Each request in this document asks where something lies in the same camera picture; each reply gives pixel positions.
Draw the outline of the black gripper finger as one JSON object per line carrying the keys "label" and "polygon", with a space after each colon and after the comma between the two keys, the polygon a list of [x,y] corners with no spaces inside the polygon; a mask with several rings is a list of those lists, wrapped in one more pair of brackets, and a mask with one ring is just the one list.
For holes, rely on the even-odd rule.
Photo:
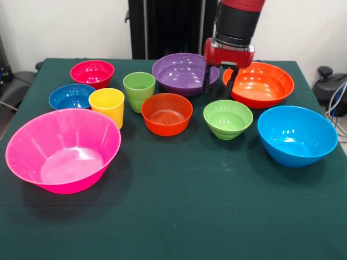
{"label": "black gripper finger", "polygon": [[204,94],[209,93],[210,89],[210,71],[211,71],[211,65],[206,65],[205,67],[205,75],[203,80],[203,88],[204,88]]}
{"label": "black gripper finger", "polygon": [[235,79],[239,73],[239,68],[238,67],[232,67],[231,70],[232,70],[232,73],[231,73],[230,79],[228,80],[228,83],[226,85],[226,97],[229,99],[231,98]]}

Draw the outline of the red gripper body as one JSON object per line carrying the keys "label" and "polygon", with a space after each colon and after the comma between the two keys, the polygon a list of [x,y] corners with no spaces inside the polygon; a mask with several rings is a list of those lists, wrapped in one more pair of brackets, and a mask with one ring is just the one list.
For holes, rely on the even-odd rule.
{"label": "red gripper body", "polygon": [[232,47],[207,38],[204,44],[203,56],[209,66],[234,66],[247,68],[253,61],[255,48],[251,44],[246,48]]}

